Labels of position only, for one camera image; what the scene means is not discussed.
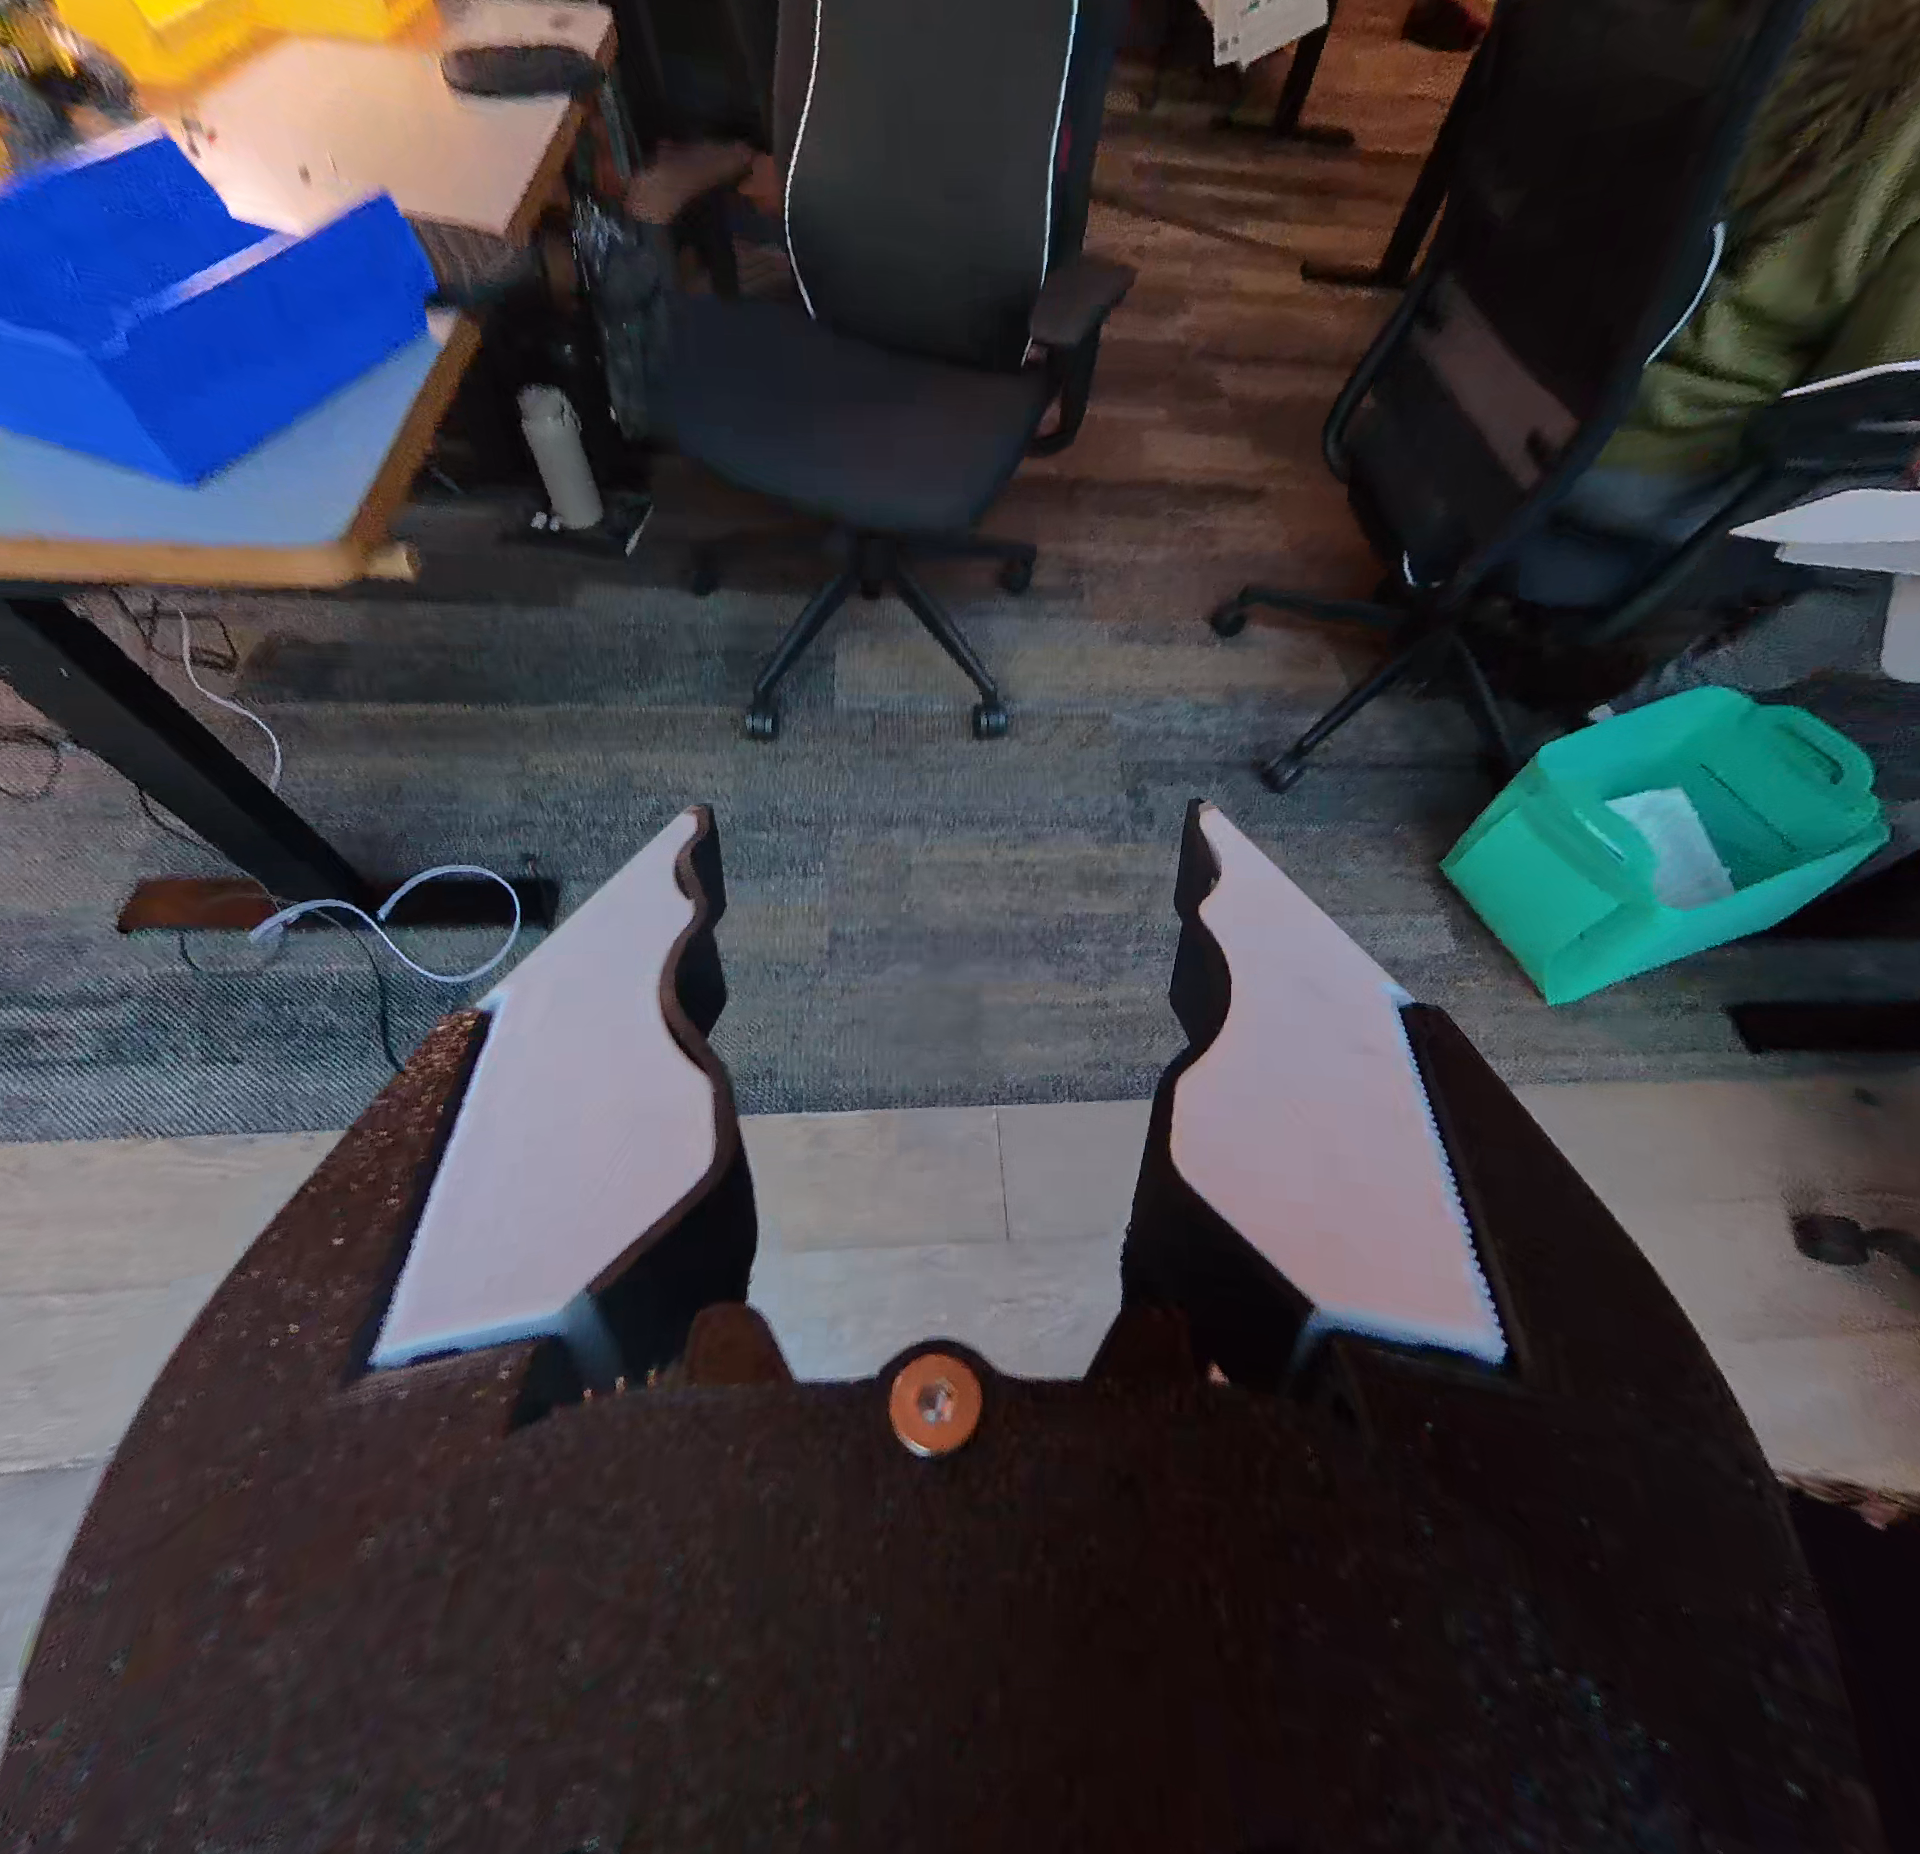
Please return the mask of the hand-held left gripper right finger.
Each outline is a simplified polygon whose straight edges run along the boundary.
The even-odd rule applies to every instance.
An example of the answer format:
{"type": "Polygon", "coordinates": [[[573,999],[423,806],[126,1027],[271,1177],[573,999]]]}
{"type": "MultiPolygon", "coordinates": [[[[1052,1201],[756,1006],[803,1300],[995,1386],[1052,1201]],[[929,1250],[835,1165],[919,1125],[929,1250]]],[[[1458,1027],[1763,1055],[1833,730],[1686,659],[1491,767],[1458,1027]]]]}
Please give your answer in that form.
{"type": "Polygon", "coordinates": [[[1125,1309],[1192,1362],[1362,1340],[1504,1362],[1407,991],[1212,800],[1187,806],[1170,1006],[1125,1309]]]}

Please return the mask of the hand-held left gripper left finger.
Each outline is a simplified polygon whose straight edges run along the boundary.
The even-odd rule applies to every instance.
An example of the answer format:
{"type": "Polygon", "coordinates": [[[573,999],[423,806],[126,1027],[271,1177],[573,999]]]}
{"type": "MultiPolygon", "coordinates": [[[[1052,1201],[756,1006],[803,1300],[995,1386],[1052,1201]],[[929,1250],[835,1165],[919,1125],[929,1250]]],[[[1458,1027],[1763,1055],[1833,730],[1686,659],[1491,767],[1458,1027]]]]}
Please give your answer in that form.
{"type": "Polygon", "coordinates": [[[746,1300],[754,1194],[710,1043],[723,911],[692,806],[486,998],[372,1367],[541,1340],[671,1367],[701,1310],[746,1300]]]}

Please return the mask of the blue storage bin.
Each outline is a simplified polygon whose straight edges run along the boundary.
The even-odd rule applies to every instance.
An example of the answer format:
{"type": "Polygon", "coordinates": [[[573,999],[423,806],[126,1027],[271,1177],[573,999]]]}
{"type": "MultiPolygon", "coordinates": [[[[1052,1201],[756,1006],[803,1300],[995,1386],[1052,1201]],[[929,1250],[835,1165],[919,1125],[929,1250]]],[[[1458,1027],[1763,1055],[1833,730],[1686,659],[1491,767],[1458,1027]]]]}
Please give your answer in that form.
{"type": "Polygon", "coordinates": [[[1,428],[196,485],[425,334],[437,275],[392,198],[279,232],[154,122],[1,196],[1,428]]]}

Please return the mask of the black desk leg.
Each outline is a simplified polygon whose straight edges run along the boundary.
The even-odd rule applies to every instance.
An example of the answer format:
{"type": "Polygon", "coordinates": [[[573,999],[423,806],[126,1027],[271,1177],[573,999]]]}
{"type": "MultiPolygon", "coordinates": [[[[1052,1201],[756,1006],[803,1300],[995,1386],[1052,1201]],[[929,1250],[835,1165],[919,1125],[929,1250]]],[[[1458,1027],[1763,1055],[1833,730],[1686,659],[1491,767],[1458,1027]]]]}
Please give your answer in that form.
{"type": "Polygon", "coordinates": [[[52,590],[5,590],[1,670],[26,705],[227,860],[224,873],[136,883],[115,918],[126,936],[236,937],[276,927],[282,911],[294,911],[294,929],[348,925],[360,914],[468,934],[551,929],[558,920],[558,885],[544,873],[367,878],[52,590]]]}

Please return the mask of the teal plastic bin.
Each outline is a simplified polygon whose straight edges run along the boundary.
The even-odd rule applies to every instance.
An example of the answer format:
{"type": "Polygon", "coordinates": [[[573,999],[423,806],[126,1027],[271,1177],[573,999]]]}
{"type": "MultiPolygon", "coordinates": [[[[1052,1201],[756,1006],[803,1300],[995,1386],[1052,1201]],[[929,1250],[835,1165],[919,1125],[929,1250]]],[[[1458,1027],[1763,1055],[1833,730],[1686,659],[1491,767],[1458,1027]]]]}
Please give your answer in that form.
{"type": "Polygon", "coordinates": [[[1835,725],[1702,687],[1544,744],[1441,860],[1550,1003],[1777,927],[1889,838],[1876,766],[1835,725]],[[1662,907],[1643,840],[1604,803],[1676,786],[1737,892],[1662,907]]]}

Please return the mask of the white paper in tote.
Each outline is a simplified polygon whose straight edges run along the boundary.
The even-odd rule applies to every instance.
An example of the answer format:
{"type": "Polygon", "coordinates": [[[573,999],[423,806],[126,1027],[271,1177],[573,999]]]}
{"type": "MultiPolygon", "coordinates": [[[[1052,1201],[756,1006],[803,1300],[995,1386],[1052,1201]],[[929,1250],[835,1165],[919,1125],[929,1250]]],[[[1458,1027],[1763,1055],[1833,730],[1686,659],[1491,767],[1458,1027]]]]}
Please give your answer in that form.
{"type": "Polygon", "coordinates": [[[1735,896],[1737,883],[1686,789],[1650,788],[1615,797],[1604,807],[1647,846],[1652,899],[1673,911],[1696,911],[1735,896]]]}

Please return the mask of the white water bottle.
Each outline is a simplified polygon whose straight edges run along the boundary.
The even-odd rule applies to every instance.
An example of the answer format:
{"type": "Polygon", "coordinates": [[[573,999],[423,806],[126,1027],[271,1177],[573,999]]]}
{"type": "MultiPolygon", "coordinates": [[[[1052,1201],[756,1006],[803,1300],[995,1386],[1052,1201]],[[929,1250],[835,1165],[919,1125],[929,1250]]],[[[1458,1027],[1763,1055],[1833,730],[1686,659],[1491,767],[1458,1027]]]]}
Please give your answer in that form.
{"type": "Polygon", "coordinates": [[[526,383],[516,403],[526,446],[541,475],[544,526],[558,531],[597,529],[606,506],[571,400],[556,383],[526,383]]]}

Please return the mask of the black white-piped office chair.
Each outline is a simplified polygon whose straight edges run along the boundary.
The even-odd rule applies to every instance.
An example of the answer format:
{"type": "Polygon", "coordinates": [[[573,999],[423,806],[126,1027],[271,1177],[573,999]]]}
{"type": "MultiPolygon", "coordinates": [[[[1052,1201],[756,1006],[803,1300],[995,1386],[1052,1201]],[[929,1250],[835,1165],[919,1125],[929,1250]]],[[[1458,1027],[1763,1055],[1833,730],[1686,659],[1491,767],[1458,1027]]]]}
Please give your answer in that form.
{"type": "Polygon", "coordinates": [[[1088,255],[1129,0],[779,0],[772,158],[794,297],[676,293],[663,416],[677,449],[801,523],[692,548],[709,594],[744,558],[836,558],[759,668],[747,737],[852,594],[895,594],[978,700],[1007,704],[913,574],[976,561],[1008,594],[1038,548],[980,533],[1025,458],[1072,446],[1132,266],[1088,255]]]}

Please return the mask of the black mesh office chair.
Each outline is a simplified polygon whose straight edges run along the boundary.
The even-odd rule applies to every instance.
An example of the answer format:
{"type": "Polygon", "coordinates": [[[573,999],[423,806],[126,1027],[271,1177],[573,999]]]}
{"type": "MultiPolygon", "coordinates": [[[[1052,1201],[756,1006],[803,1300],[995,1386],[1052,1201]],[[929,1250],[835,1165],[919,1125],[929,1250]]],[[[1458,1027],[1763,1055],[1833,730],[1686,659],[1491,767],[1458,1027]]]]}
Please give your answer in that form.
{"type": "Polygon", "coordinates": [[[1587,490],[1716,274],[1722,212],[1757,112],[1817,0],[1499,0],[1447,117],[1455,155],[1433,242],[1338,394],[1321,454],[1395,576],[1380,604],[1246,586],[1214,614],[1241,634],[1257,606],[1376,624],[1393,655],[1260,783],[1288,789],[1376,696],[1458,691],[1514,760],[1480,659],[1516,635],[1532,666],[1574,640],[1614,640],[1664,606],[1737,526],[1781,506],[1827,433],[1895,406],[1881,378],[1916,358],[1804,381],[1746,430],[1738,460],[1660,512],[1587,490]]]}

